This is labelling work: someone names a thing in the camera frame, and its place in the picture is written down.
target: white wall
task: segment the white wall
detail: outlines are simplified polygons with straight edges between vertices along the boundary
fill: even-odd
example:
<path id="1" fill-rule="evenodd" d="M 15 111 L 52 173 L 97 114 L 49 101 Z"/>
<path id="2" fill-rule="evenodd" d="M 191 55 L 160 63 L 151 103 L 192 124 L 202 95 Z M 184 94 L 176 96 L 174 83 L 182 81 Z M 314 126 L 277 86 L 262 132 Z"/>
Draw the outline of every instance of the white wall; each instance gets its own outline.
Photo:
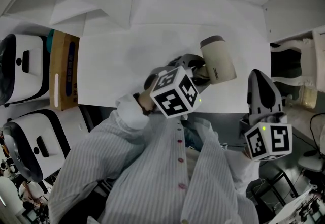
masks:
<path id="1" fill-rule="evenodd" d="M 0 17 L 0 40 L 8 34 L 48 35 L 49 28 L 11 17 Z"/>
<path id="2" fill-rule="evenodd" d="M 325 25 L 325 0 L 269 0 L 264 4 L 268 41 L 277 42 Z"/>

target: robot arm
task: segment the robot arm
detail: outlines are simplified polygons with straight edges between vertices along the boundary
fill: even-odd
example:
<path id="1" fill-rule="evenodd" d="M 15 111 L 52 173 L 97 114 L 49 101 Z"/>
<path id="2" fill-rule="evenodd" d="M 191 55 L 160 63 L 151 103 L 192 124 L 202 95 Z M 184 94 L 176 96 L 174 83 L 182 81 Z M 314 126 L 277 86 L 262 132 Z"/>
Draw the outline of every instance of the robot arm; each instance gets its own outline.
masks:
<path id="1" fill-rule="evenodd" d="M 272 80 L 255 69 L 248 78 L 249 113 L 240 120 L 251 159 L 277 159 L 292 151 L 292 127 L 282 112 L 281 94 Z"/>

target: cable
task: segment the cable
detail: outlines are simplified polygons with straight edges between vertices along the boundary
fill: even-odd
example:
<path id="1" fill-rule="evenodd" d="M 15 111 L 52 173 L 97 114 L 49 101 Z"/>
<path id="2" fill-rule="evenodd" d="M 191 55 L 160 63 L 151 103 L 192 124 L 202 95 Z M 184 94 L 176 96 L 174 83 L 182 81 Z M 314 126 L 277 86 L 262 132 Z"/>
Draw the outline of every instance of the cable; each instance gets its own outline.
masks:
<path id="1" fill-rule="evenodd" d="M 315 142 L 315 145 L 316 145 L 317 151 L 318 151 L 319 155 L 322 156 L 322 155 L 324 155 L 324 154 L 322 154 L 322 153 L 320 152 L 320 148 L 318 147 L 318 145 L 317 145 L 317 143 L 316 143 L 316 139 L 315 139 L 315 136 L 314 136 L 314 132 L 313 132 L 313 130 L 311 129 L 311 121 L 312 121 L 315 117 L 320 116 L 320 115 L 325 115 L 325 113 L 318 113 L 318 114 L 313 115 L 313 116 L 311 117 L 310 122 L 309 122 L 309 128 L 310 128 L 311 134 L 312 134 L 312 136 L 313 136 L 313 139 L 314 139 L 314 142 Z"/>
<path id="2" fill-rule="evenodd" d="M 295 186 L 295 184 L 298 182 L 298 180 L 299 180 L 301 174 L 303 173 L 303 170 L 304 170 L 304 169 L 301 170 L 301 172 L 300 172 L 298 178 L 296 179 L 296 181 L 295 181 L 295 183 L 294 183 L 294 186 Z M 292 189 L 290 188 L 288 194 L 283 198 L 283 200 L 285 200 L 285 198 L 288 197 L 288 195 L 290 194 L 291 191 L 292 191 Z"/>
<path id="3" fill-rule="evenodd" d="M 314 148 L 314 149 L 317 151 L 317 149 L 316 149 L 316 147 L 315 147 L 315 146 L 313 146 L 313 145 L 309 144 L 309 143 L 308 143 L 308 142 L 306 142 L 304 139 L 302 139 L 302 138 L 298 137 L 296 134 L 294 134 L 294 133 L 293 133 L 293 135 L 294 135 L 295 137 L 297 137 L 298 139 L 302 140 L 303 142 L 305 142 L 307 145 L 310 145 L 312 148 Z"/>
<path id="4" fill-rule="evenodd" d="M 264 164 L 260 165 L 259 167 L 262 167 L 264 165 L 266 165 L 269 161 L 266 161 Z"/>
<path id="5" fill-rule="evenodd" d="M 265 179 L 260 179 L 260 181 L 261 181 L 261 184 L 253 188 L 253 190 L 255 190 L 256 188 L 258 188 L 257 191 L 254 191 L 255 194 L 257 194 L 259 192 L 259 190 L 262 188 L 263 184 L 265 183 Z"/>
<path id="6" fill-rule="evenodd" d="M 241 148 L 245 148 L 245 146 L 239 146 L 239 145 L 221 145 L 221 146 L 228 146 L 228 147 L 241 147 Z"/>
<path id="7" fill-rule="evenodd" d="M 275 209 L 275 207 L 276 207 L 277 205 L 279 205 L 281 202 L 265 202 L 265 201 L 264 201 L 264 203 L 265 203 L 265 204 L 275 204 L 274 206 L 271 206 L 273 209 Z"/>

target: shirt sleeve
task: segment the shirt sleeve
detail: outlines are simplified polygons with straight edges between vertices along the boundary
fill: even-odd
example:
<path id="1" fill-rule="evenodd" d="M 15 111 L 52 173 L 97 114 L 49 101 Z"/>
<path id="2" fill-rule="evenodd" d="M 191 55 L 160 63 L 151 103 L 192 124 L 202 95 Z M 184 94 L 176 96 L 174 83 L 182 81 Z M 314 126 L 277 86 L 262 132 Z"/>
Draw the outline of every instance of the shirt sleeve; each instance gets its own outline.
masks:
<path id="1" fill-rule="evenodd" d="M 144 150 L 143 128 L 149 118 L 132 95 L 120 98 L 110 117 L 74 146 L 54 184 L 49 200 L 51 223 L 88 196 L 96 182 L 117 179 Z"/>
<path id="2" fill-rule="evenodd" d="M 226 150 L 224 153 L 235 188 L 238 193 L 245 195 L 249 183 L 259 179 L 259 162 L 252 161 L 242 152 Z"/>

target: white cube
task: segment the white cube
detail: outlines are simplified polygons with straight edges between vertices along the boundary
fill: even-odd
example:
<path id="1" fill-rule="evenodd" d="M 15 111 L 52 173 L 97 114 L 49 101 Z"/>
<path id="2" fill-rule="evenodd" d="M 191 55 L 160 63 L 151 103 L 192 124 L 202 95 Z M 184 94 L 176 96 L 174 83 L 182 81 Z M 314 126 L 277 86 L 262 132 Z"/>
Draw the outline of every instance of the white cube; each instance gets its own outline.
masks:
<path id="1" fill-rule="evenodd" d="M 201 103 L 200 94 L 183 66 L 160 75 L 150 96 L 166 118 L 191 113 Z"/>
<path id="2" fill-rule="evenodd" d="M 245 133 L 245 138 L 254 161 L 274 160 L 292 152 L 290 124 L 260 122 Z"/>

